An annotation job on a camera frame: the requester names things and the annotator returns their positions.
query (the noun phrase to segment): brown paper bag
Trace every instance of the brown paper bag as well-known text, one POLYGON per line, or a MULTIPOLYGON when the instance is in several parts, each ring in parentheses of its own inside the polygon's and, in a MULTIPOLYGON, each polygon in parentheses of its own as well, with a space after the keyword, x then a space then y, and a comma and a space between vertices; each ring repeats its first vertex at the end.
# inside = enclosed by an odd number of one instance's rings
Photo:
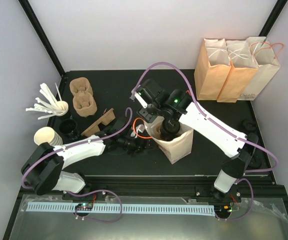
POLYGON ((181 124, 177 138, 172 141, 163 141, 160 139, 157 127, 162 124, 164 117, 158 116, 152 123, 144 122, 147 133, 153 137, 159 148, 166 155, 171 164, 189 155, 192 151, 193 129, 181 124))
POLYGON ((249 85, 259 66, 246 41, 226 41, 231 69, 217 97, 218 102, 235 103, 249 85))
POLYGON ((225 39, 204 39, 195 72, 198 100, 216 100, 231 69, 225 39))

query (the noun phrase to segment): paper bag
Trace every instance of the paper bag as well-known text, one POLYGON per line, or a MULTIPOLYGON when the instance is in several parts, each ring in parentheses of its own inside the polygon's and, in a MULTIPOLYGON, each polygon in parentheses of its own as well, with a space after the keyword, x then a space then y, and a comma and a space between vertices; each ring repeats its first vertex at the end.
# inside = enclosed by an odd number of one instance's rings
POLYGON ((249 85, 259 66, 246 41, 226 41, 231 68, 217 97, 218 102, 235 103, 249 85))
POLYGON ((189 155, 192 151, 193 144, 193 129, 181 124, 180 136, 172 141, 163 141, 160 138, 159 126, 162 124, 164 117, 158 116, 152 123, 144 122, 147 133, 153 137, 153 140, 158 144, 159 148, 166 155, 171 164, 189 155))
POLYGON ((271 46, 270 42, 265 41, 262 44, 264 40, 264 36, 251 36, 246 39, 250 51, 257 61, 258 71, 238 100, 254 100, 281 68, 273 49, 268 48, 271 46))
POLYGON ((204 39, 195 72, 198 100, 216 100, 231 69, 225 39, 204 39))

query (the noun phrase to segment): cardboard piece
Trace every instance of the cardboard piece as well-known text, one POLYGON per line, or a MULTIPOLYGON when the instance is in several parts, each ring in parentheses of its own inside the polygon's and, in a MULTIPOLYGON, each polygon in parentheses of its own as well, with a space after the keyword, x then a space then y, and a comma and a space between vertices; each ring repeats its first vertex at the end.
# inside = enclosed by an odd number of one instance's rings
POLYGON ((87 91, 79 91, 75 94, 73 97, 73 107, 81 117, 94 115, 98 110, 92 94, 87 91))
POLYGON ((73 96, 75 96, 80 91, 86 91, 93 95, 93 89, 91 87, 89 80, 86 77, 79 77, 73 79, 69 83, 69 89, 70 92, 73 94, 73 96))
POLYGON ((158 116, 152 123, 144 122, 147 133, 153 137, 153 140, 158 144, 158 147, 166 155, 171 164, 189 155, 192 151, 193 133, 194 130, 184 124, 180 125, 180 130, 177 138, 172 141, 161 140, 159 128, 164 120, 164 117, 158 116))
POLYGON ((97 132, 100 132, 99 124, 108 125, 115 119, 115 114, 113 112, 113 108, 108 110, 103 116, 97 119, 91 126, 89 126, 85 131, 82 132, 82 136, 90 137, 97 132))

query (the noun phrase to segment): orange string handle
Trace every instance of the orange string handle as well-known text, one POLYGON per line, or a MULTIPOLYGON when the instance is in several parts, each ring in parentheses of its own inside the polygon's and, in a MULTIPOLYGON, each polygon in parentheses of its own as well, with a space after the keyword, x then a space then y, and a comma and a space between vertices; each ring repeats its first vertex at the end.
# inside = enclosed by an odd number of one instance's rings
POLYGON ((152 138, 153 138, 152 136, 141 136, 141 135, 139 135, 139 134, 136 132, 135 124, 136 124, 136 121, 139 120, 139 119, 141 119, 141 120, 143 121, 143 123, 144 123, 144 120, 143 120, 142 118, 140 118, 140 117, 135 118, 135 120, 134 120, 134 122, 133 122, 133 131, 134 131, 134 133, 136 134, 136 136, 138 136, 138 137, 141 138, 141 139, 152 139, 152 138))
POLYGON ((261 48, 260 50, 258 50, 257 52, 255 52, 255 53, 253 54, 253 56, 255 56, 259 51, 261 51, 261 50, 263 50, 263 49, 271 49, 271 48, 273 48, 273 46, 275 46, 275 45, 281 45, 281 48, 280 48, 280 50, 275 54, 274 59, 276 59, 276 58, 278 57, 278 55, 281 53, 282 49, 284 48, 284 44, 281 43, 281 42, 277 42, 277 43, 274 43, 274 44, 271 45, 271 44, 269 44, 268 42, 259 41, 259 42, 255 42, 255 43, 251 44, 251 45, 249 46, 249 49, 251 50, 251 47, 252 47, 253 45, 255 45, 255 44, 268 44, 269 46, 268 46, 268 47, 263 47, 263 48, 261 48))

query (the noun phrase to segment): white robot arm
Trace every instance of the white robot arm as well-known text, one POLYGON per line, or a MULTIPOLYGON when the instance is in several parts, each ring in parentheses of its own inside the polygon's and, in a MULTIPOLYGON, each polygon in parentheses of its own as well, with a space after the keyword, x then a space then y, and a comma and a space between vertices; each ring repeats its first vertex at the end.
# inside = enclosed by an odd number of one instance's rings
MULTIPOLYGON (((75 147, 68 148, 67 150, 58 152, 57 155, 60 157, 63 157, 63 161, 64 161, 62 169, 80 160, 101 155, 105 150, 105 145, 104 145, 103 140, 91 141, 93 139, 98 139, 98 138, 100 137, 92 135, 89 138, 87 138, 89 140, 89 143, 77 145, 75 147)), ((77 141, 77 142, 70 143, 70 144, 55 146, 54 151, 69 147, 73 144, 76 145, 79 142, 77 141)), ((69 191, 72 193, 78 193, 84 188, 84 186, 85 186, 85 181, 79 174, 61 171, 57 184, 52 190, 69 191)))
POLYGON ((202 106, 199 106, 199 110, 188 93, 176 89, 168 94, 152 79, 146 80, 136 90, 135 98, 142 106, 138 114, 145 121, 151 123, 156 116, 165 118, 160 129, 162 135, 175 135, 180 124, 185 124, 212 141, 231 159, 222 166, 214 183, 218 191, 227 193, 235 181, 243 176, 254 154, 254 148, 247 149, 245 143, 238 139, 257 143, 256 135, 246 136, 245 133, 231 128, 202 106))

